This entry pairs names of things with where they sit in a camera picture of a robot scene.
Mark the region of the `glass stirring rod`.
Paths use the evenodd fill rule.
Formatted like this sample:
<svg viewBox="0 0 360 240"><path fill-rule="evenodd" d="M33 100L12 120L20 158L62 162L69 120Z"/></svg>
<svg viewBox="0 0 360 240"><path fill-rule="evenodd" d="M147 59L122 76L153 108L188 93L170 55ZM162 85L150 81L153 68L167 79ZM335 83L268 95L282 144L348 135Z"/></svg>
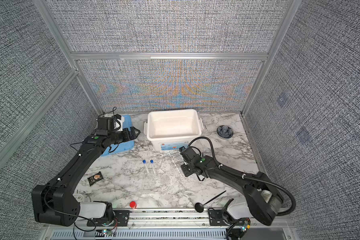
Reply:
<svg viewBox="0 0 360 240"><path fill-rule="evenodd" d="M173 158L171 152L168 152L168 155L170 156L170 158L171 158L171 160L172 160L172 162L173 162L176 170L178 171L179 175L181 175L181 172L180 172L180 170L179 170L179 168L178 168L178 166L177 166L177 163L175 162L175 159Z"/></svg>

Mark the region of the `blue capped test tube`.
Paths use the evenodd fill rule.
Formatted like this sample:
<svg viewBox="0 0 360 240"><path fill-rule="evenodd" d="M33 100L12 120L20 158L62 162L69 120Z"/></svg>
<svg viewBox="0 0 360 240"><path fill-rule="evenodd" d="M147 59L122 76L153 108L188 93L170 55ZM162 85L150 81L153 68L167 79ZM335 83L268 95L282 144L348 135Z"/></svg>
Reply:
<svg viewBox="0 0 360 240"><path fill-rule="evenodd" d="M143 160L143 164L144 164L144 166L145 166L145 169L146 169L146 171L147 171L147 174L149 175L150 172L149 172L149 168L148 168L148 166L147 166L146 160Z"/></svg>
<svg viewBox="0 0 360 240"><path fill-rule="evenodd" d="M155 162L154 162L154 160L150 160L150 163L151 163L151 167L152 167L153 173L156 174L156 168L155 168Z"/></svg>

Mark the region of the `white plastic storage bin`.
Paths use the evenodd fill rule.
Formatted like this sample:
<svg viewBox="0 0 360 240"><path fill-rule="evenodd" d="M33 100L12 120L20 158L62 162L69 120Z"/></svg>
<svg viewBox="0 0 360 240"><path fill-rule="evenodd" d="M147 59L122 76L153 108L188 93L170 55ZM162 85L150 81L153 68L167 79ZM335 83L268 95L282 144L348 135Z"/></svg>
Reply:
<svg viewBox="0 0 360 240"><path fill-rule="evenodd" d="M203 121L193 109L150 112L144 123L144 134L161 152L187 146L203 130Z"/></svg>

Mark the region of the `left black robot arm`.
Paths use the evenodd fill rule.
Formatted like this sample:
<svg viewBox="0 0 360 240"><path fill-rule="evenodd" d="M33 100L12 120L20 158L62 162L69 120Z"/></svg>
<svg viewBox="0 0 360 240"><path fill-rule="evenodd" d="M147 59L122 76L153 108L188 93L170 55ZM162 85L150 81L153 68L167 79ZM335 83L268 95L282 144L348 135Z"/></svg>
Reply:
<svg viewBox="0 0 360 240"><path fill-rule="evenodd" d="M32 190L36 222L69 227L77 219L85 219L73 196L79 181L107 148L133 141L141 133L135 127L123 127L121 120L121 115L98 117L97 127L81 142L70 162L47 184Z"/></svg>

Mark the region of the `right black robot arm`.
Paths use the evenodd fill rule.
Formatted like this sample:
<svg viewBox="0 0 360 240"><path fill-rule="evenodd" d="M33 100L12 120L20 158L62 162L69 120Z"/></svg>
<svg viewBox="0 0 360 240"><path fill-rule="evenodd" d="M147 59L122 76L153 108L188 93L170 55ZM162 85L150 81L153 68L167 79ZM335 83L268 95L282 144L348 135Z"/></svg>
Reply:
<svg viewBox="0 0 360 240"><path fill-rule="evenodd" d="M216 161L210 156L201 157L192 147L181 147L180 155L184 160L181 166L185 177L192 174L220 181L244 195L251 215L263 225L269 226L277 216L290 211L281 211L284 198L282 187L271 182L262 172L243 173Z"/></svg>

